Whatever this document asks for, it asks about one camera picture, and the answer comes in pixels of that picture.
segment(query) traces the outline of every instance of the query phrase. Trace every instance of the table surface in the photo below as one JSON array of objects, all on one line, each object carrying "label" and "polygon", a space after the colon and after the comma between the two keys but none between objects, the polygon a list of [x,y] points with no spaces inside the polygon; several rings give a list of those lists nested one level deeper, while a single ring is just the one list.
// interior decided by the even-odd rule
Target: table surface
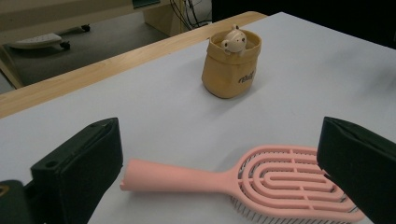
[{"label": "table surface", "polygon": [[[205,89],[208,41],[185,34],[11,93],[29,105],[2,108],[0,179],[27,183],[36,161],[88,124],[113,117],[120,120],[124,164],[138,158],[212,172],[259,145],[316,147],[325,116],[396,140],[395,50],[285,13],[242,18],[254,18],[237,23],[262,38],[262,52],[251,89],[233,99]],[[222,24],[215,29],[231,27]],[[41,85],[54,92],[37,93]],[[226,195],[121,191],[123,169],[90,223],[250,223]]]}]

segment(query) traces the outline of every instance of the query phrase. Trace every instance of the gray floor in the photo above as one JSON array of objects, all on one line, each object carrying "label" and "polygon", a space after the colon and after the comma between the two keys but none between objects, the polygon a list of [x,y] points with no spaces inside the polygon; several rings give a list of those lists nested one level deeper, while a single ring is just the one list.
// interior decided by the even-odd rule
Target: gray floor
[{"label": "gray floor", "polygon": [[[210,0],[195,0],[193,3],[199,21],[211,19]],[[56,77],[168,37],[147,25],[142,12],[93,23],[87,33],[76,27],[56,34],[70,42],[70,50],[59,45],[45,49],[12,49],[5,45],[24,85]],[[11,90],[0,74],[0,93]]]}]

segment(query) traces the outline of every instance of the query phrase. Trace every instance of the wooden table edge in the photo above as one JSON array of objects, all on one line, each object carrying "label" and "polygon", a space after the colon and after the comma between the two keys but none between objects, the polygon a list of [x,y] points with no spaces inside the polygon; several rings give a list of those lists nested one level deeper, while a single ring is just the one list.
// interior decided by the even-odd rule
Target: wooden table edge
[{"label": "wooden table edge", "polygon": [[217,32],[231,29],[234,23],[243,26],[265,17],[266,15],[259,12],[245,12],[180,35],[168,37],[101,62],[84,66],[57,77],[0,94],[0,118],[45,103],[69,92],[115,76],[140,64],[205,41]]}]

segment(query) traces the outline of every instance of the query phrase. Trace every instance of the caster wheel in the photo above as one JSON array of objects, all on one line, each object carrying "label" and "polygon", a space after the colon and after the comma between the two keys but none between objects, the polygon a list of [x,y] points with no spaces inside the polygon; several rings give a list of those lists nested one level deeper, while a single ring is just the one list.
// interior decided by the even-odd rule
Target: caster wheel
[{"label": "caster wheel", "polygon": [[69,41],[67,41],[67,42],[62,42],[62,43],[59,44],[59,45],[61,45],[61,47],[62,47],[63,49],[70,49]]},{"label": "caster wheel", "polygon": [[91,26],[90,25],[82,25],[81,29],[83,29],[85,32],[89,32],[91,30]]}]

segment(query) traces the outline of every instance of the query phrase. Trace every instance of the hairbrush bristle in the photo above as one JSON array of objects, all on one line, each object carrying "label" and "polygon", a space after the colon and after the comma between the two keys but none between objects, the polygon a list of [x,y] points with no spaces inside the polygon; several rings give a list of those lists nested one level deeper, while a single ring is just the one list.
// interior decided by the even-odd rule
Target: hairbrush bristle
[{"label": "hairbrush bristle", "polygon": [[333,221],[333,220],[319,220],[319,219],[306,219],[306,218],[281,218],[281,217],[268,217],[263,214],[258,214],[235,197],[231,197],[233,208],[246,219],[259,223],[259,224],[350,224],[350,222]]}]

